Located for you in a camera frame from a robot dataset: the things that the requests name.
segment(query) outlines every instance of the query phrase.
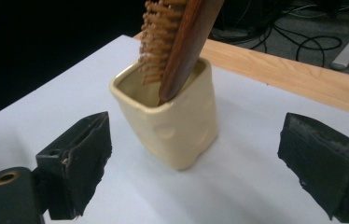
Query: ceramic cup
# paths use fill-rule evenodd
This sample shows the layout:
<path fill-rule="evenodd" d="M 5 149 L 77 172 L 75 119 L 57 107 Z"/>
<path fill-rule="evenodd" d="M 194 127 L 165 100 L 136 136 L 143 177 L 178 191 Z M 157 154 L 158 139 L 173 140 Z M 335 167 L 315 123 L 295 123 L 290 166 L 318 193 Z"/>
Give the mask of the ceramic cup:
<path fill-rule="evenodd" d="M 189 168 L 217 136 L 210 63 L 200 58 L 176 97 L 159 105 L 160 83 L 142 85 L 141 63 L 110 82 L 110 90 L 142 144 L 166 165 Z"/>

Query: hairbrush handle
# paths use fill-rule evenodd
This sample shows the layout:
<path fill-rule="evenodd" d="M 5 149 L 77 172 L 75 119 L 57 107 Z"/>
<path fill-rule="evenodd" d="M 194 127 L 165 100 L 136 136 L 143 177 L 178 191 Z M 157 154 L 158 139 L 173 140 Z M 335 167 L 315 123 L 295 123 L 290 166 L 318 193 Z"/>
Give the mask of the hairbrush handle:
<path fill-rule="evenodd" d="M 186 83 L 223 3 L 188 0 L 161 82 L 161 103 L 172 100 Z"/>

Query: wooden hairbrush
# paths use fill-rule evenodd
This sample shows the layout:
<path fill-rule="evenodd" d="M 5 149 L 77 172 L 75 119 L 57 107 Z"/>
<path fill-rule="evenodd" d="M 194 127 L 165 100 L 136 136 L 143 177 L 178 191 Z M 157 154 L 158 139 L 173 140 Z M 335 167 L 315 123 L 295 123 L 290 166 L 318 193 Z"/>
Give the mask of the wooden hairbrush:
<path fill-rule="evenodd" d="M 160 105 L 186 83 L 224 0 L 146 1 L 139 61 L 143 84 L 161 82 Z"/>

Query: hairbrush bristle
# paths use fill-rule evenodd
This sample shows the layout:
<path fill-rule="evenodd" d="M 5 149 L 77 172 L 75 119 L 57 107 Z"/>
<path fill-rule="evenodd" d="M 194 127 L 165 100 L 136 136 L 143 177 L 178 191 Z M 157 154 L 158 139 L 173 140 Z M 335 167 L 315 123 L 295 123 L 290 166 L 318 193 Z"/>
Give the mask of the hairbrush bristle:
<path fill-rule="evenodd" d="M 146 1 L 139 62 L 143 84 L 161 81 L 187 0 Z"/>

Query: white tabletop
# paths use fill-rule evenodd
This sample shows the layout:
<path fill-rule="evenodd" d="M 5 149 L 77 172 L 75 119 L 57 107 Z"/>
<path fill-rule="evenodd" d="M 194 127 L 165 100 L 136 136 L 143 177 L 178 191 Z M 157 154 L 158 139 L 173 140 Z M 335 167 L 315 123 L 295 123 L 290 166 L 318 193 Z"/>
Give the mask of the white tabletop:
<path fill-rule="evenodd" d="M 35 154 L 79 119 L 108 111 L 113 154 L 84 217 L 46 223 L 339 223 L 278 159 L 287 112 L 349 136 L 349 113 L 213 67 L 219 135 L 186 171 L 167 168 L 131 130 L 108 90 L 138 58 L 121 36 L 0 111 L 0 171 Z"/>

